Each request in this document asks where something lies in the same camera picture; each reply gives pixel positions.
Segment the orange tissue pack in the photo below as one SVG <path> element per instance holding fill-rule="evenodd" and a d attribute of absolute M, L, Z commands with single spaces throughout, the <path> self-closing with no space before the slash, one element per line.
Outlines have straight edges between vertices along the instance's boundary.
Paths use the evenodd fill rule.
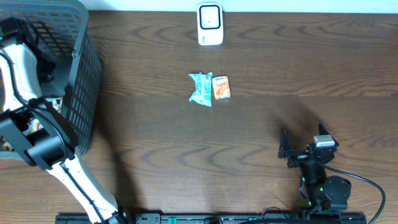
<path fill-rule="evenodd" d="M 214 77 L 212 79 L 213 94 L 216 100 L 230 98 L 230 86 L 228 76 Z"/>

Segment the light teal wipes pack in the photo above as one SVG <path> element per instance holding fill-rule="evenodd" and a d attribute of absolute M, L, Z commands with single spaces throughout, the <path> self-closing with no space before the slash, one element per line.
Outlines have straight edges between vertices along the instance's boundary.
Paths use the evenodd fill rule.
<path fill-rule="evenodd" d="M 195 82 L 195 91 L 192 93 L 189 101 L 212 107 L 211 92 L 213 73 L 191 73 L 189 77 Z"/>

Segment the yellow antibacterial wipes bag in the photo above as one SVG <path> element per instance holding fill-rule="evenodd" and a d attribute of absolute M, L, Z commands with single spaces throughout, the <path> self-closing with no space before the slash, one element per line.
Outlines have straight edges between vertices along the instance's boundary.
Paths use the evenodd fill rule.
<path fill-rule="evenodd" d="M 63 103 L 63 97 L 53 97 L 53 98 L 46 98 L 48 102 L 60 113 L 61 112 L 61 107 Z M 28 122 L 28 129 L 24 131 L 23 133 L 25 135 L 32 134 L 40 129 L 42 129 L 43 126 L 40 124 L 39 120 L 37 118 L 32 118 Z"/>

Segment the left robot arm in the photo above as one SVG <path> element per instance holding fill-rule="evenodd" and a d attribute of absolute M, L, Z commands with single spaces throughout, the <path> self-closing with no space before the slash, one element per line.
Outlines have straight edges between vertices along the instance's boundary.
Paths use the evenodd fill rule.
<path fill-rule="evenodd" d="M 72 125 L 42 94 L 55 63 L 39 49 L 34 26 L 22 19 L 1 21 L 1 73 L 6 99 L 1 135 L 26 163 L 57 178 L 79 201 L 91 223 L 135 223 L 98 182 L 78 150 Z"/>

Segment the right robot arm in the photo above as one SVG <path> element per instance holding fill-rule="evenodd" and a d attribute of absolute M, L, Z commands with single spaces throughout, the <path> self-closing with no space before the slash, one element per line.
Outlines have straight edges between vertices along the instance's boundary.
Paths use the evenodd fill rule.
<path fill-rule="evenodd" d="M 338 141 L 318 125 L 319 135 L 306 149 L 295 151 L 290 145 L 284 129 L 280 132 L 278 158 L 287 159 L 288 168 L 298 167 L 301 171 L 300 187 L 305 188 L 303 198 L 307 198 L 311 208 L 320 212 L 346 210 L 351 195 L 351 182 L 338 175 L 327 176 L 325 165 L 335 158 Z"/>

